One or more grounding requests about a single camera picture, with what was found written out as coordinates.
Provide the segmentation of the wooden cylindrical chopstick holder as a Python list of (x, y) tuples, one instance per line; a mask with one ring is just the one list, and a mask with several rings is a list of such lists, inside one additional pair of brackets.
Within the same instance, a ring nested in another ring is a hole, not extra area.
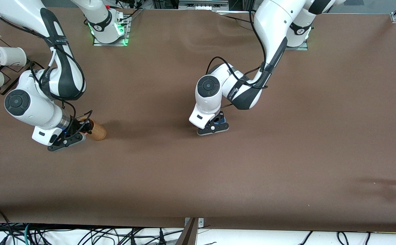
[(95, 121), (93, 118), (92, 122), (94, 124), (93, 130), (92, 130), (92, 134), (87, 134), (86, 137), (90, 138), (93, 141), (102, 141), (106, 138), (107, 135), (107, 131), (106, 129), (103, 127), (103, 125), (99, 124), (97, 121)]

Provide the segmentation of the dark wooden beam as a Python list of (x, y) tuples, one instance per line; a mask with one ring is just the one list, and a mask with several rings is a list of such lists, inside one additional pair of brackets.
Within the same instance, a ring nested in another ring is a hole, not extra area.
[(189, 218), (175, 245), (196, 245), (199, 224), (199, 218)]

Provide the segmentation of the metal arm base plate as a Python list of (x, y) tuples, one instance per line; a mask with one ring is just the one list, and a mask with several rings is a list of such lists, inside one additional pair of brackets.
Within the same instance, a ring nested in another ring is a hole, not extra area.
[(308, 31), (304, 32), (302, 35), (297, 35), (291, 28), (288, 29), (287, 31), (287, 50), (292, 50), (292, 51), (307, 51), (308, 50), (308, 45), (307, 45), (307, 38), (308, 35), (311, 31), (311, 27), (308, 29)]
[(88, 23), (93, 35), (94, 46), (113, 46), (122, 47), (128, 45), (131, 16), (124, 20), (123, 12), (113, 9), (109, 10), (110, 17), (101, 23)]

